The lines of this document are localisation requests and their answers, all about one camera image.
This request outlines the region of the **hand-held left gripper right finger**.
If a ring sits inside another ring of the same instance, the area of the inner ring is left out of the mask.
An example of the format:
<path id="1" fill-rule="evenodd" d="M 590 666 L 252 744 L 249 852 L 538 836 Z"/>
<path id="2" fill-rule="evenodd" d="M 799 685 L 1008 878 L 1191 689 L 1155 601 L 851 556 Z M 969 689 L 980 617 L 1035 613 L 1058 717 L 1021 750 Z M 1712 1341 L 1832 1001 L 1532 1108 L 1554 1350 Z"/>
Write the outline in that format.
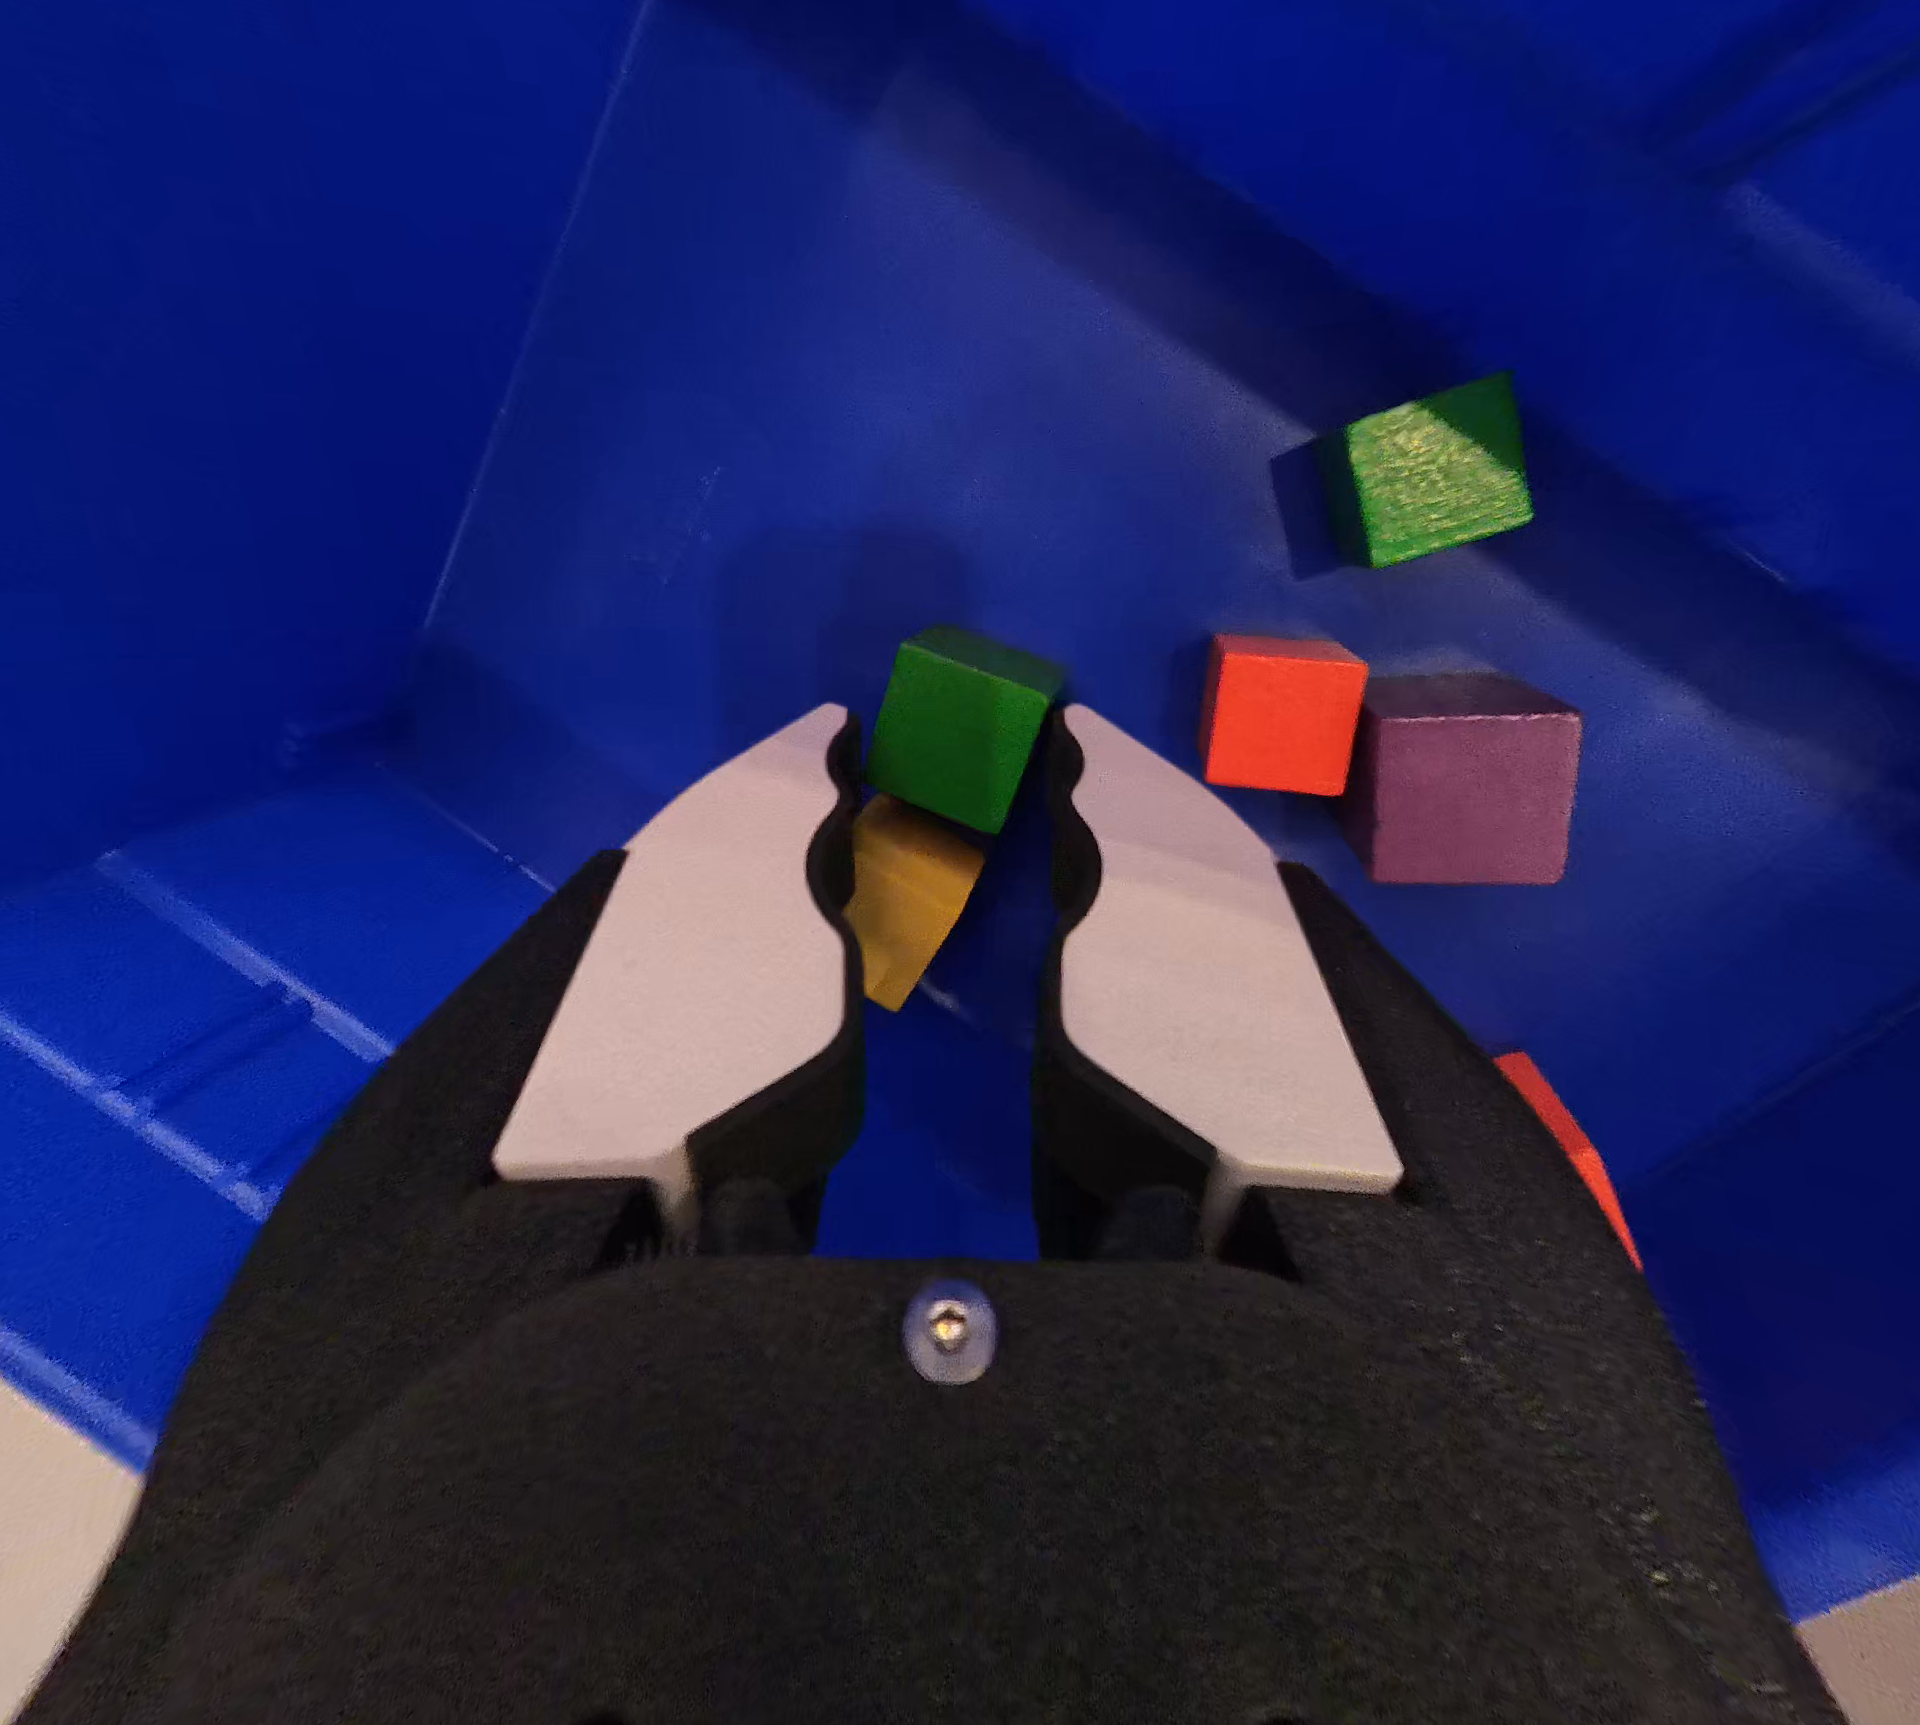
<path id="1" fill-rule="evenodd" d="M 1252 826 L 1089 704 L 1050 717 L 1045 789 L 1040 1254 L 1098 1254 L 1142 1195 L 1177 1195 L 1214 1249 L 1252 1193 L 1402 1193 L 1402 1152 Z"/>

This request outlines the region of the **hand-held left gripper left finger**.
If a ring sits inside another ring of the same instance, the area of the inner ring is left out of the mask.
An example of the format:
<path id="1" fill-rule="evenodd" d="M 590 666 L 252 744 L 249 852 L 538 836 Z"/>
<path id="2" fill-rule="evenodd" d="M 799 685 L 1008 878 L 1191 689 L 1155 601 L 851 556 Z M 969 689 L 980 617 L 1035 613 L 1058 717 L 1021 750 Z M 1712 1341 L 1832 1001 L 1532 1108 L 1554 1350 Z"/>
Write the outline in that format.
<path id="1" fill-rule="evenodd" d="M 508 1184 L 637 1184 L 706 1252 L 811 1252 L 864 1106 L 859 718 L 819 704 L 620 850 L 492 1144 Z"/>

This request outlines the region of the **pile of coloured cubes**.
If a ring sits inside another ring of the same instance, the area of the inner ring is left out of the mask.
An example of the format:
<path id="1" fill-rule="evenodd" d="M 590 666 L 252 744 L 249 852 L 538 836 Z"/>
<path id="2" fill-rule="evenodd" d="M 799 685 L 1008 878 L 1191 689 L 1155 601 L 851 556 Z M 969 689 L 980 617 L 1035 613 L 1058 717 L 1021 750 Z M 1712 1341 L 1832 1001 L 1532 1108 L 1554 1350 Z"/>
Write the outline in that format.
<path id="1" fill-rule="evenodd" d="M 1370 683 L 1368 666 L 1329 640 L 1221 635 L 1202 708 L 1198 782 L 1338 801 L 1362 869 L 1383 885 L 1544 889 L 1569 869 L 1582 721 L 1521 680 Z M 972 895 L 980 854 L 955 822 L 874 795 L 855 826 L 851 921 L 869 994 L 898 1008 Z M 1312 878 L 1281 871 L 1309 933 L 1296 896 Z M 1251 1203 L 1263 1195 L 1246 1197 L 1218 1250 L 1257 1232 Z M 1173 1193 L 1128 1201 L 1100 1250 L 1124 1230 L 1198 1234 Z"/>

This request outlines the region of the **green wooden cube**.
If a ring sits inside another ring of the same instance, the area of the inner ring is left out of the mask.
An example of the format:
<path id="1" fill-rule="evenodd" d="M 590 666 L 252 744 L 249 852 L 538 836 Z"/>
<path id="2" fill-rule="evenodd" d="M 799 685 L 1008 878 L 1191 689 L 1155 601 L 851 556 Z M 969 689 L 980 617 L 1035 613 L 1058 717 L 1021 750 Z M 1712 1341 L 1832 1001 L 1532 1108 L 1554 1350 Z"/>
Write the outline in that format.
<path id="1" fill-rule="evenodd" d="M 1311 443 L 1340 556 L 1384 569 L 1535 519 L 1508 370 L 1362 417 Z"/>
<path id="2" fill-rule="evenodd" d="M 882 695 L 869 784 L 969 831 L 1011 817 L 1064 665 L 956 624 L 907 639 Z"/>

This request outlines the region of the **blue plastic bin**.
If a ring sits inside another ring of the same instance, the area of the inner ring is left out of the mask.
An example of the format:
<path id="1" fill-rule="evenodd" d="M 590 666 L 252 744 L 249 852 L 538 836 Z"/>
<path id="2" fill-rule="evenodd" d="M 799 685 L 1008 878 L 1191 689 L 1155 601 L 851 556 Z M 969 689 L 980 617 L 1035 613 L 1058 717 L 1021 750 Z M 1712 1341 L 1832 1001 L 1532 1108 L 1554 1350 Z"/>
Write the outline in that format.
<path id="1" fill-rule="evenodd" d="M 1535 519 L 1311 445 L 1508 370 Z M 142 1473 L 349 1096 L 953 622 L 1570 703 L 1375 881 L 1594 1137 L 1794 1617 L 1917 1575 L 1917 0 L 5 0 L 5 1377 Z"/>

